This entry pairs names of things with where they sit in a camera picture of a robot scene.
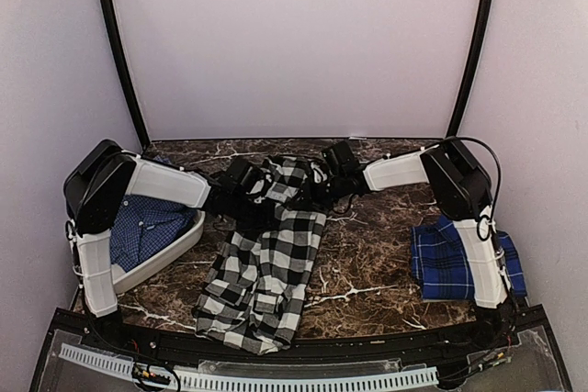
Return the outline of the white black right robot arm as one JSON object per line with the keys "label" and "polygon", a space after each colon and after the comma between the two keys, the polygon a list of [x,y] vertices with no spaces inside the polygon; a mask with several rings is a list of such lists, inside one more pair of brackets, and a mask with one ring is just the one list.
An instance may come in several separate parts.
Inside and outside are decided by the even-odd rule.
{"label": "white black right robot arm", "polygon": [[347,141],[322,151],[311,173],[311,200],[331,207],[344,196],[363,196],[403,185],[428,184],[436,205],[466,258],[475,304],[497,309],[512,292],[494,223],[498,188],[465,143],[449,137],[408,153],[360,163]]}

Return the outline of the black corner frame post left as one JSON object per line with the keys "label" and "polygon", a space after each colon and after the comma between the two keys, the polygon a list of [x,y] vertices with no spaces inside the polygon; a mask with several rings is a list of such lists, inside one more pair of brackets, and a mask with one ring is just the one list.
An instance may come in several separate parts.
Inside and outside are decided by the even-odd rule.
{"label": "black corner frame post left", "polygon": [[145,151],[151,145],[151,140],[131,79],[130,68],[127,62],[119,31],[119,23],[117,21],[114,0],[99,0],[99,2],[107,31],[107,38],[111,49],[111,54],[119,77],[120,87],[135,134],[141,146],[141,150]]}

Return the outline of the black corner frame post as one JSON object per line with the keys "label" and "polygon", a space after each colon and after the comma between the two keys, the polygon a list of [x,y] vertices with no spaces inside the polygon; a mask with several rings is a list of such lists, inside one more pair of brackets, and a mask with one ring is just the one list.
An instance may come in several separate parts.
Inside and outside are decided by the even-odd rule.
{"label": "black corner frame post", "polygon": [[119,31],[119,23],[117,21],[114,0],[99,0],[99,2],[107,31],[107,38],[111,49],[111,54],[119,77],[120,87],[135,134],[141,146],[141,150],[145,151],[151,145],[151,140],[131,79],[130,68],[127,62]]}
{"label": "black corner frame post", "polygon": [[447,138],[457,136],[463,122],[481,58],[491,8],[492,0],[479,0],[468,56],[464,65],[456,102],[447,126]]}

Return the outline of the grey plastic bin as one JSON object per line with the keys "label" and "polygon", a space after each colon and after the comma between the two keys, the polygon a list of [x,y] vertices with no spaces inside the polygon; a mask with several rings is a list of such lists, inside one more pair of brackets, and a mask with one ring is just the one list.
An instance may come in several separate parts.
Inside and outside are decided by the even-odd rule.
{"label": "grey plastic bin", "polygon": [[199,211],[194,217],[194,225],[183,236],[128,272],[125,272],[117,263],[111,264],[115,293],[117,295],[126,293],[191,250],[202,237],[204,221],[205,214]]}

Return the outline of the black white checked shirt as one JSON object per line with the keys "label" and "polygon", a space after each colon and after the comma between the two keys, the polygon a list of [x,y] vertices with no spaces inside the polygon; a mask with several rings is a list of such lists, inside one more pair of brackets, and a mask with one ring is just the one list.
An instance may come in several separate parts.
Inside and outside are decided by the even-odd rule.
{"label": "black white checked shirt", "polygon": [[244,195],[270,218],[237,227],[221,245],[197,304],[195,333],[256,355],[290,347],[326,224],[311,190],[326,166],[310,157],[270,156]]}

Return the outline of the blue plaid folded shirt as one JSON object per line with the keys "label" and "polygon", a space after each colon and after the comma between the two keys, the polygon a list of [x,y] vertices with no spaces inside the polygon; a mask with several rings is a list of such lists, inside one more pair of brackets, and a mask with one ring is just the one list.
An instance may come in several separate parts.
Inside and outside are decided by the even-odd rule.
{"label": "blue plaid folded shirt", "polygon": [[411,228],[412,275],[424,300],[474,299],[474,282],[461,238],[450,219]]}

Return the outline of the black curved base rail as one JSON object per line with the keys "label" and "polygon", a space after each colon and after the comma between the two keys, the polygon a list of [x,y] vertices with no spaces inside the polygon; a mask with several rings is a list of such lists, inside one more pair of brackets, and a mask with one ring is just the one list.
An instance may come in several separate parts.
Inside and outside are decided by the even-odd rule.
{"label": "black curved base rail", "polygon": [[34,375],[33,391],[169,391],[139,386],[64,361],[64,343],[160,366],[197,368],[204,361],[228,364],[373,364],[383,370],[434,367],[438,385],[404,391],[569,391],[571,380],[548,317],[541,306],[523,307],[501,331],[477,321],[399,334],[359,338],[295,340],[265,355],[235,350],[196,336],[131,325],[120,314],[89,321],[57,309]]}

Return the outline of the black corner frame post right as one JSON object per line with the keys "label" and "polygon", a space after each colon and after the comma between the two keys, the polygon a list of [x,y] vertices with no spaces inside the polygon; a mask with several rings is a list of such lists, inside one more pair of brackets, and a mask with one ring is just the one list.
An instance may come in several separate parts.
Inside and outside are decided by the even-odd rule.
{"label": "black corner frame post right", "polygon": [[481,58],[491,8],[492,0],[479,0],[468,56],[464,65],[456,102],[447,126],[447,138],[457,136],[463,122]]}

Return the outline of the small-check blue shirt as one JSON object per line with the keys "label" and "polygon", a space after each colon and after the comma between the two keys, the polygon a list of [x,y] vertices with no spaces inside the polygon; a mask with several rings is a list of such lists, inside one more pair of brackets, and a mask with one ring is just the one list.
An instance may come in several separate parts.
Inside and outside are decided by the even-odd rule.
{"label": "small-check blue shirt", "polygon": [[196,214],[194,208],[176,202],[125,195],[111,228],[111,263],[129,272],[190,230]]}

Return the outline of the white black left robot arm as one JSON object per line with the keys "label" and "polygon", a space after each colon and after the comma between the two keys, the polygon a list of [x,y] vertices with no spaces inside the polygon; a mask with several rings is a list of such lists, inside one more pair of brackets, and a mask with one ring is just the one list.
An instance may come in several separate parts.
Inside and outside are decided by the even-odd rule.
{"label": "white black left robot arm", "polygon": [[209,176],[144,159],[113,140],[101,140],[63,185],[66,232],[85,305],[100,318],[93,328],[95,338],[111,352],[123,351],[130,343],[129,330],[108,316],[118,309],[109,238],[124,197],[148,196],[231,218],[239,228],[271,230],[276,224],[272,202],[254,201],[254,187],[262,180],[260,168],[243,158]]}

